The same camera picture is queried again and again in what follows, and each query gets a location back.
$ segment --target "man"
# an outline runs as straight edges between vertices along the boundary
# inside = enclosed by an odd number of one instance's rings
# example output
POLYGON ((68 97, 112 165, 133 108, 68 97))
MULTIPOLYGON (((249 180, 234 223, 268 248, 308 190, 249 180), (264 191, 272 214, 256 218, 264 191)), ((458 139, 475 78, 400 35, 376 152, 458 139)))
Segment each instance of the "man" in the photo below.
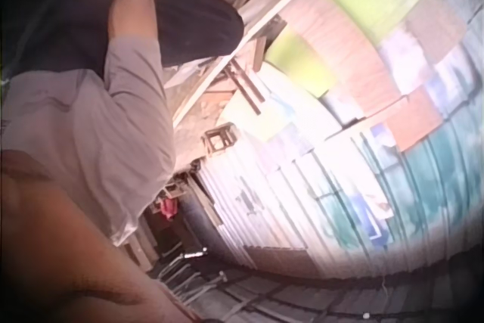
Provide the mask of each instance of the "man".
POLYGON ((154 0, 114 0, 108 23, 104 79, 71 70, 11 80, 2 150, 39 162, 117 245, 170 177, 175 152, 154 0))

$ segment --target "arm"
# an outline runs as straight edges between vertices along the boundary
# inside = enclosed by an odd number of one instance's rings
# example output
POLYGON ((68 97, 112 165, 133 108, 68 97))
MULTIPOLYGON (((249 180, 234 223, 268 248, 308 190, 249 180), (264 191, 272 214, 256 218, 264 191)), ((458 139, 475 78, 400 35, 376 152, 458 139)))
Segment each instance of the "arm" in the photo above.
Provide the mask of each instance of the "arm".
POLYGON ((2 153, 2 274, 46 321, 170 322, 180 312, 43 168, 2 153))
POLYGON ((137 36, 158 39, 154 0, 114 0, 110 10, 109 37, 137 36))

